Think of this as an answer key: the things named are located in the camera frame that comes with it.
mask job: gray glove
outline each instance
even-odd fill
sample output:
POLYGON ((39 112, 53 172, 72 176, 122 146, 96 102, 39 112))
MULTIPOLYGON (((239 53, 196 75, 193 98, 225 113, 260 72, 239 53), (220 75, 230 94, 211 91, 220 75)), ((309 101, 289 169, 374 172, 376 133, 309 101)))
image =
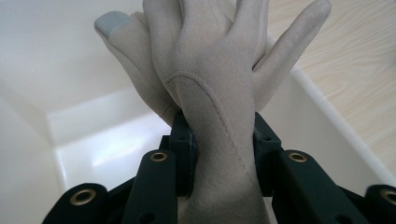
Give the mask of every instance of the gray glove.
POLYGON ((270 100, 317 34, 330 3, 318 0, 308 6, 262 58, 268 1, 239 1, 233 24, 217 1, 181 3, 145 1, 149 35, 136 28, 144 27, 140 14, 131 19, 112 12, 95 27, 148 105, 157 113, 178 105, 195 133, 194 191, 179 203, 179 222, 263 223, 252 146, 254 111, 270 100), (141 79, 147 85, 137 87, 141 79), (153 88, 169 92, 173 101, 169 95, 147 94, 153 88))

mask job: glove seam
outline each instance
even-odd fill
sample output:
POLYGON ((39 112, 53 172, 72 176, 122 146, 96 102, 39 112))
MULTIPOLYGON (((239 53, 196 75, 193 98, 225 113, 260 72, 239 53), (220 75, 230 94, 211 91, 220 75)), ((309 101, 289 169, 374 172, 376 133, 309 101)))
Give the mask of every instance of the glove seam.
MULTIPOLYGON (((238 160, 243 164, 243 169, 249 174, 248 167, 247 167, 247 165, 245 164, 245 162, 243 161, 242 156, 241 156, 240 153, 238 152, 237 147, 236 147, 236 145, 235 145, 235 142, 234 142, 233 139, 231 138, 230 128, 229 128, 229 127, 227 128, 227 126, 225 125, 225 124, 226 124, 226 121, 225 121, 225 120, 222 118, 222 116, 220 115, 220 114, 225 114, 225 113, 223 112, 223 110, 221 110, 221 109, 219 108, 219 107, 221 107, 221 104, 220 104, 220 103, 217 103, 217 104, 216 104, 216 102, 219 102, 219 100, 218 100, 216 97, 211 97, 210 92, 213 92, 213 91, 211 90, 211 88, 206 84, 206 82, 205 82, 204 80, 198 78, 198 76, 196 76, 194 73, 187 72, 187 71, 176 71, 176 72, 173 72, 173 73, 170 73, 170 74, 172 74, 172 75, 170 75, 168 78, 166 78, 166 79, 163 81, 163 85, 164 85, 164 86, 167 86, 170 82, 172 82, 172 81, 174 81, 175 79, 181 77, 181 78, 186 78, 186 79, 189 79, 189 80, 193 81, 193 82, 205 93, 205 95, 208 97, 210 103, 211 103, 211 104, 214 106, 214 108, 215 108, 215 111, 216 111, 216 114, 217 114, 217 116, 218 116, 218 118, 219 118, 219 120, 220 120, 221 126, 222 126, 222 128, 225 130, 227 139, 230 141, 231 146, 232 146, 234 152, 235 152, 236 155, 238 156, 238 160)), ((259 186, 258 186, 257 180, 255 181, 254 178, 253 178, 255 175, 249 174, 248 176, 249 176, 250 181, 253 183, 253 186, 255 186, 256 189, 260 190, 260 188, 259 188, 259 186)))

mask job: gray fingertip patch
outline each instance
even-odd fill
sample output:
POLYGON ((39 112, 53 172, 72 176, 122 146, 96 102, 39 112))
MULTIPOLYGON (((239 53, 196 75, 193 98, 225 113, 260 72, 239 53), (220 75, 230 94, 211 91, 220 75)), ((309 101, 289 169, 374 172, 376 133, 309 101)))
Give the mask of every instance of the gray fingertip patch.
POLYGON ((107 12, 95 21, 95 28, 107 39, 111 37, 111 33, 118 30, 125 23, 132 21, 131 17, 119 11, 107 12))

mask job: wood grain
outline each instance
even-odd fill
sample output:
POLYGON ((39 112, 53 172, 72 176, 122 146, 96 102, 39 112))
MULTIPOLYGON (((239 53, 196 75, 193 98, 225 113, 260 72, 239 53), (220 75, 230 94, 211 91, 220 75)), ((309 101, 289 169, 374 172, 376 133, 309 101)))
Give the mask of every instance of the wood grain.
MULTIPOLYGON (((272 1, 269 33, 280 36, 310 2, 272 1)), ((332 1, 298 66, 396 176, 396 1, 332 1)))

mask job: pair of gloves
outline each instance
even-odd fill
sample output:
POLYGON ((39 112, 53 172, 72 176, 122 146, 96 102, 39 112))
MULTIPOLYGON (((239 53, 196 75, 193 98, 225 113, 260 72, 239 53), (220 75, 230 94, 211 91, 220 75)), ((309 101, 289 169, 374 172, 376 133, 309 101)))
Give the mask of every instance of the pair of gloves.
POLYGON ((254 112, 269 102, 330 14, 310 4, 265 53, 268 0, 144 0, 144 13, 109 12, 97 33, 166 123, 182 109, 198 145, 194 190, 178 223, 266 223, 252 145, 254 112))

